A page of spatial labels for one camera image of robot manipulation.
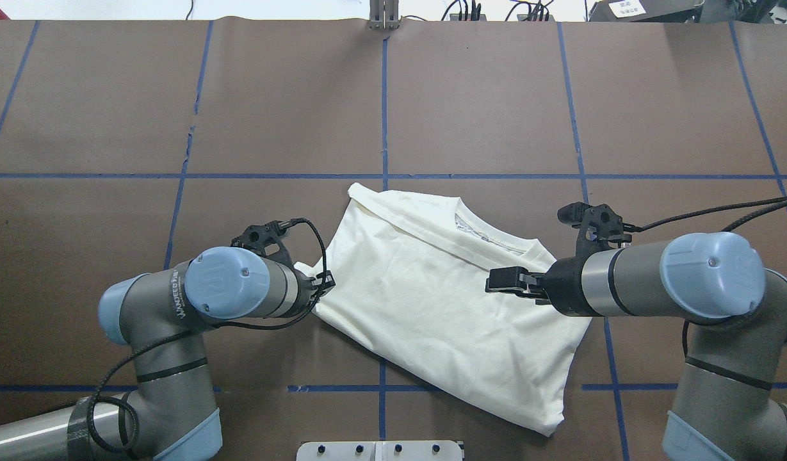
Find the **white label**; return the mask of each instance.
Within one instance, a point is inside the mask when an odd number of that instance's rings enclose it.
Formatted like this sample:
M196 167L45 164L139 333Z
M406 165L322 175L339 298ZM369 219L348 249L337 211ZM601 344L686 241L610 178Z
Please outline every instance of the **white label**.
M610 9L615 17L636 17L637 15L647 14L640 0L623 0L622 2L610 3Z

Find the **metal plate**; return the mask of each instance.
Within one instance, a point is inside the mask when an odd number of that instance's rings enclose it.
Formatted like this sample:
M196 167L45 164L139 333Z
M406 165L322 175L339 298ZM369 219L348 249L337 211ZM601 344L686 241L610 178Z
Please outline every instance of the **metal plate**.
M455 441L306 442L296 461L464 461Z

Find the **cable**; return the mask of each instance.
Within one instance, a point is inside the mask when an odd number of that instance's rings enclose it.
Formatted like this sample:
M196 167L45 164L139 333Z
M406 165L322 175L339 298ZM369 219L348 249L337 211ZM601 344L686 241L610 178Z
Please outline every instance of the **cable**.
M700 210L697 212L686 213L679 216L672 216L672 218L662 219L660 221L652 222L651 224L647 224L644 227L637 227L633 225L628 229L629 232L643 232L652 229L653 227L659 227L659 225L669 224L670 222L681 221L682 219L687 218L695 218L695 216L703 216L704 214L709 213L717 213L722 212L725 210L735 210L738 208L750 208L750 207L759 207L761 205L770 205L770 204L778 204L779 202L784 202L787 200L787 196L777 197L777 198L769 198L767 200L760 200L757 202L744 202L744 204L733 204L733 205L724 205L722 207L712 207L706 208L706 210Z
M295 218L291 219L291 227L297 224L308 224L308 227L314 232L314 236L316 236L316 241L320 244L320 250L322 251L322 273L326 273L328 271L328 254L325 251L325 244L322 240L322 236L320 236L320 232L317 230L313 222L308 221L305 218ZM303 318L307 317L309 313L314 310L316 304L319 303L320 298L322 298L323 288L322 285L317 288L314 292L314 297L311 300L311 303L305 308L302 313L298 316L294 317L290 321L286 321L285 323L281 323L279 325L254 325L251 323L244 323L241 321L223 321L222 323L214 324L214 327L238 327L238 328L247 328L248 330L282 330L283 328L288 328L291 325L296 324Z
M721 232L732 232L736 228L741 227L741 225L744 225L745 223L750 222L755 218L759 218L760 216L763 216L766 213L775 212L785 207L787 207L787 199L785 201L778 202L777 204L770 205L766 208L760 208L760 210L749 213L747 214L747 216L744 216L743 218L736 220L732 224L727 225L727 227L724 227L723 230L721 230Z
M445 14L442 15L442 18L440 20L445 20L445 18L447 17L447 13L449 13L450 9L453 8L453 5L455 5L457 3L458 3L458 8L461 9L461 2L459 0L453 0L450 5L447 5L447 9L445 10Z
M689 321L683 321L683 331L681 332L681 344L683 345L683 358L689 353Z
M674 218L668 218L668 219L664 219L662 221L653 222L650 225L645 225L644 227L639 228L641 230L633 230L633 231L634 232L643 232L643 231L646 231L648 229L651 229L652 227L657 227L657 225L666 224L667 222L677 221L678 219L692 218L693 216L700 216L701 214L714 213L714 212L719 212L719 211L723 211L723 210L732 210L732 209L736 209L736 208L757 207L757 206L760 206L760 205L768 205L768 204L771 204L771 205L768 206L768 207L765 207L765 208L760 208L760 210L756 210L756 211L754 211L752 213L747 214L747 216L744 216L743 218L740 218L740 219L736 220L732 224L727 225L727 227L724 227L721 230L721 232L731 232L731 231L735 230L736 228L741 227L741 225L744 225L745 223L750 222L751 220L753 220L755 218L759 218L760 216L763 216L763 215L765 215L767 213L771 213L771 212L774 212L776 210L780 210L781 208L787 207L787 197L777 197L777 198L770 198L768 200L760 200L758 202L746 202L745 204L734 204L734 205L725 205L723 207L708 208L706 210L701 210L700 212L687 213L685 215L675 216ZM686 358L686 355L689 353L688 334L689 334L689 321L688 320L684 320L683 321L683 330L681 332L681 344L683 345L683 357L684 358Z
M100 393L103 392L103 388L106 387L106 384L108 384L109 379L111 379L111 377L114 376L114 374L117 373L117 371L120 368L122 368L123 365L126 365L132 360L135 360L136 358L141 356L142 354L147 353L150 350L153 350L153 348L158 348L163 344L179 341L180 339L187 338L188 336L191 336L193 334L194 334L193 332L181 332L181 333L177 333L176 335L171 335L166 338L162 338L159 341L155 341L151 344L148 344L147 346L141 348L141 350L138 350L132 353L127 358L121 360L117 365L115 365L114 368L109 370L109 373L106 373L106 376L103 377L103 380L101 380L100 384L97 385L97 388L95 388L94 393L91 396L89 396L88 401L86 401L86 405L88 405L86 407L86 426L88 427L88 434L92 438L92 440L94 440L94 443L100 446L100 448L112 453L123 453L128 449L133 449L133 446L136 444L136 441L140 436L140 417L138 413L132 406L130 406L128 402L124 402L123 400L120 399L115 399L114 397L103 397L100 395ZM100 434L97 433L97 427L94 424L94 408L97 406L98 403L110 403L110 405L118 406L119 408L122 408L125 411L129 412L129 416L131 416L132 418L132 432L131 432L131 436L129 437L128 443L122 444L121 446L112 446L112 444L108 443L106 439L104 439L103 437L100 436Z
M513 8L511 8L511 9L510 9L510 11L509 11L509 12L507 12L507 17L505 17L505 18L504 18L504 21L505 21L505 22L507 22L508 20L510 20L510 16L513 14L513 12L515 11L515 9L519 7L519 5L527 5L527 17L530 17L531 13L533 13L533 3L529 3L529 2L516 2L516 3L515 3L515 5L513 5Z

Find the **white t-shirt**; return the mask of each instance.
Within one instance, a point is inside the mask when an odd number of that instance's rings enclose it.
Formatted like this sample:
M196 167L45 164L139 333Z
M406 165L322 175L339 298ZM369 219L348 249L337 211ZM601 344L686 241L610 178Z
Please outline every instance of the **white t-shirt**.
M328 247L337 282L316 315L443 391L551 435L590 319L484 292L490 269L546 271L554 257L482 221L460 198L360 184ZM297 263L309 275L321 271Z

